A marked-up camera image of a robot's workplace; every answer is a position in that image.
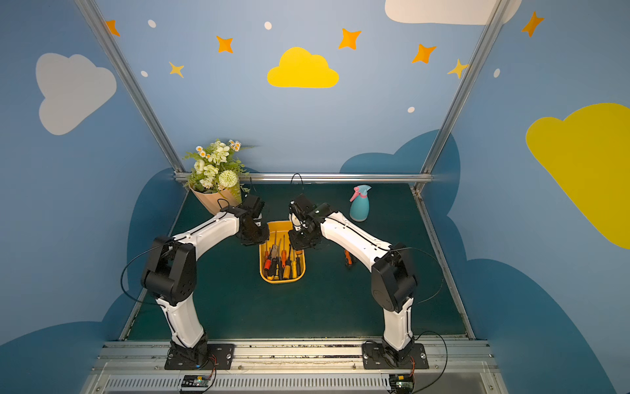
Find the yellow plastic storage box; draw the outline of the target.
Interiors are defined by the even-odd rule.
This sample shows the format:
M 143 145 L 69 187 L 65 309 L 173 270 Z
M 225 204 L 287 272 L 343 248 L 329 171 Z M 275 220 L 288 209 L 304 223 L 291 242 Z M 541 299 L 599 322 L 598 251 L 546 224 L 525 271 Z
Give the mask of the yellow plastic storage box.
M 298 251 L 289 239 L 290 221 L 268 223 L 267 241 L 259 246 L 259 274 L 270 284 L 298 282 L 306 274 L 305 252 Z

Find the orange black handle screwdriver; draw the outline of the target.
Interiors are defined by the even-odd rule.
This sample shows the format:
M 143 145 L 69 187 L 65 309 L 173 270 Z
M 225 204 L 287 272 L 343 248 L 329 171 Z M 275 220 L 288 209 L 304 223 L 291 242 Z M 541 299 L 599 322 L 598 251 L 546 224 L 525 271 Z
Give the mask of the orange black handle screwdriver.
M 352 268 L 354 266 L 352 254 L 349 253 L 349 251 L 344 250 L 344 255 L 345 255 L 345 261 L 346 261 L 346 267 Z

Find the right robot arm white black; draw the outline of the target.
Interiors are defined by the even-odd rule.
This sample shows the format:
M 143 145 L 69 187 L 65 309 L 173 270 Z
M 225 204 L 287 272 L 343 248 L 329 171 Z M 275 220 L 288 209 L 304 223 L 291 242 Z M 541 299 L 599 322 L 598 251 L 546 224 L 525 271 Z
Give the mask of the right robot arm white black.
M 370 235 L 328 204 L 315 205 L 304 194 L 289 203 L 290 242 L 297 251 L 327 239 L 348 251 L 371 274 L 371 292 L 383 309 L 383 351 L 396 362 L 413 349 L 412 308 L 418 278 L 409 251 Z

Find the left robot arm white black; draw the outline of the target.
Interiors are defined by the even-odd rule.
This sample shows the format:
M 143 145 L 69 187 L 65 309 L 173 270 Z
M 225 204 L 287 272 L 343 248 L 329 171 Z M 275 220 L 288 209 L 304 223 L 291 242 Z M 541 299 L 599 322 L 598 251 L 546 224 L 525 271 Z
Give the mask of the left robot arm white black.
M 262 245 L 269 238 L 269 227 L 262 223 L 263 207 L 260 197 L 247 195 L 240 205 L 222 208 L 189 231 L 154 239 L 140 284 L 154 295 L 171 330 L 171 369 L 199 369 L 210 358 L 193 300 L 198 259 L 232 236 L 243 246 Z

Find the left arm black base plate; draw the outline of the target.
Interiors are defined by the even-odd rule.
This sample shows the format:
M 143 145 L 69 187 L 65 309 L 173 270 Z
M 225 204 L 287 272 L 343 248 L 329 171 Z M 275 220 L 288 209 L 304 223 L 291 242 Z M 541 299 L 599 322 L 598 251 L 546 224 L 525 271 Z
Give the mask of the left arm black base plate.
M 201 343 L 195 348 L 171 344 L 165 370 L 228 370 L 233 361 L 235 345 L 230 343 Z

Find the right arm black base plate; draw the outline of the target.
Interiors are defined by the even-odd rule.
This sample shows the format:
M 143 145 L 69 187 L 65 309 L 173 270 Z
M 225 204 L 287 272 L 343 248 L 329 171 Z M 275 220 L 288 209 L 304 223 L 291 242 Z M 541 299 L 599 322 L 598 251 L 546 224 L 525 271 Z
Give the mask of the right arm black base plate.
M 380 342 L 362 344 L 364 369 L 429 369 L 429 360 L 422 343 L 410 343 L 403 351 L 396 351 Z

